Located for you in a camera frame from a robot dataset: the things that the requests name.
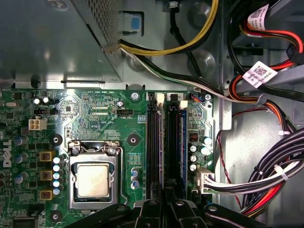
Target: black connector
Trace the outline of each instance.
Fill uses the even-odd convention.
[[[291,62],[300,65],[304,64],[304,53],[299,53],[299,50],[295,45],[290,44],[286,50],[286,53]]]

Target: wire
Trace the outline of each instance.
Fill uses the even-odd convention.
[[[208,31],[212,28],[213,22],[215,20],[218,7],[219,7],[219,0],[213,0],[212,5],[211,5],[211,10],[210,14],[207,18],[206,23],[204,24],[203,28],[199,32],[199,34],[189,43],[182,45],[180,47],[172,48],[172,49],[167,49],[167,50],[143,50],[142,48],[134,48],[134,47],[129,47],[123,43],[121,43],[121,47],[134,53],[137,55],[145,55],[145,56],[159,56],[159,55],[166,55],[166,54],[171,54],[180,50],[183,50],[185,48],[190,47],[191,45],[194,45],[195,43],[199,42],[202,38],[204,38],[205,35],[207,35]]]
[[[180,46],[182,46],[182,45],[186,44],[186,41],[182,37],[182,35],[180,33],[180,29],[177,27],[177,24],[176,24],[175,15],[178,12],[179,12],[179,8],[172,8],[171,11],[170,11],[170,26],[171,26],[170,33],[175,37],[178,44]],[[200,71],[199,65],[198,65],[193,53],[191,51],[189,51],[189,52],[186,52],[186,55],[187,55],[188,59],[190,60],[192,66],[193,66],[193,69],[196,73],[196,76],[197,77],[203,77],[203,75]]]

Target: black capacitor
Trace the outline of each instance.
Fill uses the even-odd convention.
[[[0,122],[0,129],[7,128],[8,124],[6,122]]]

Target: yellow wire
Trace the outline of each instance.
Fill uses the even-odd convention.
[[[218,3],[219,3],[219,0],[212,1],[211,11],[210,11],[210,14],[207,18],[207,21],[206,21],[204,27],[201,29],[199,34],[192,41],[190,41],[189,43],[187,43],[183,46],[175,47],[175,48],[167,49],[167,50],[155,50],[155,51],[141,50],[138,48],[129,47],[124,44],[120,44],[120,46],[122,48],[126,49],[127,51],[132,52],[133,54],[142,55],[142,56],[161,56],[161,55],[171,54],[173,52],[177,52],[177,51],[183,50],[187,47],[190,47],[191,45],[197,43],[201,38],[203,38],[206,35],[206,33],[209,31],[209,29],[211,29],[211,26],[213,24],[213,21],[215,20],[215,16],[218,11],[218,7],[219,7]]]

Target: red wire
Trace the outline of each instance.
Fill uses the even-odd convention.
[[[254,111],[261,111],[261,110],[267,110],[266,108],[251,108],[251,109],[247,109],[245,111],[242,111],[242,112],[239,112],[239,113],[235,113],[234,115],[232,115],[232,118],[237,116],[237,115],[240,115],[240,114],[243,114],[243,113],[249,113],[249,112],[254,112]],[[224,168],[224,173],[225,173],[225,176],[227,178],[227,181],[229,184],[232,184],[232,181],[229,177],[229,174],[228,174],[228,171],[226,169],[226,164],[225,164],[225,161],[224,161],[224,153],[223,153],[223,148],[222,148],[222,143],[221,143],[221,135],[222,135],[222,131],[220,131],[218,133],[218,137],[217,137],[217,141],[218,141],[218,145],[219,145],[219,150],[220,150],[220,160],[221,160],[221,163],[222,163],[222,166]],[[238,196],[235,196],[236,197],[236,201],[237,201],[237,204],[239,205],[239,207],[242,209],[242,206],[241,206],[241,202],[238,198]]]

